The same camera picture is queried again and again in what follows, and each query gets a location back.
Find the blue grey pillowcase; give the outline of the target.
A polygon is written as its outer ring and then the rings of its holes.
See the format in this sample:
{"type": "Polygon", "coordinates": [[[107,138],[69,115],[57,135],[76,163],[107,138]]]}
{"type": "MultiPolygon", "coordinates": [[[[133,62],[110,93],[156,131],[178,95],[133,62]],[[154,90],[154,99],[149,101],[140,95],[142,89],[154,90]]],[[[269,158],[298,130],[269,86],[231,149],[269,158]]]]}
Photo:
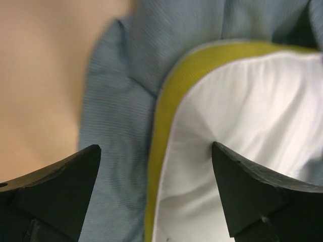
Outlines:
{"type": "Polygon", "coordinates": [[[79,148],[98,144],[102,154],[80,241],[143,241],[163,79],[189,49],[233,38],[322,48],[322,1],[139,1],[104,31],[83,99],[79,148]]]}

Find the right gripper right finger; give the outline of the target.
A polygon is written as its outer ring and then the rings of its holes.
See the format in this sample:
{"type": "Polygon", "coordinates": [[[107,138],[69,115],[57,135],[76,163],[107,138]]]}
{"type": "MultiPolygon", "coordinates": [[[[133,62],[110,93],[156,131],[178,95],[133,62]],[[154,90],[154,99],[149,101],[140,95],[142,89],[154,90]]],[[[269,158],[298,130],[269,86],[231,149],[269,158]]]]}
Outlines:
{"type": "Polygon", "coordinates": [[[221,143],[212,165],[235,241],[322,241],[322,187],[250,161],[221,143]]]}

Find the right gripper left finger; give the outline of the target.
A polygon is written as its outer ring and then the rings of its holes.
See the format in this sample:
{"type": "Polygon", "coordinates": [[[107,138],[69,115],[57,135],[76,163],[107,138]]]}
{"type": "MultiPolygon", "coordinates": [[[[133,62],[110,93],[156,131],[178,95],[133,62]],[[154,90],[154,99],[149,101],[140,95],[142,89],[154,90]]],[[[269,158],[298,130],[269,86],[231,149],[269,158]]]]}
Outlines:
{"type": "Polygon", "coordinates": [[[1,183],[1,241],[78,241],[101,159],[91,145],[1,183]]]}

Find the white pillow yellow edge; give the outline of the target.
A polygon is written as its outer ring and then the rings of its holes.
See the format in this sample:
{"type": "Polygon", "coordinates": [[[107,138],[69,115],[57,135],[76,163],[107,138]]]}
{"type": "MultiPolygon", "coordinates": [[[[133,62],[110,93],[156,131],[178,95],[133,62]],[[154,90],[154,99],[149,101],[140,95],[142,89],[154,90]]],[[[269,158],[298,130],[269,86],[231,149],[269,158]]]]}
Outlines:
{"type": "Polygon", "coordinates": [[[232,240],[212,168],[213,142],[321,185],[322,53],[214,42],[174,66],[154,115],[145,241],[232,240]]]}

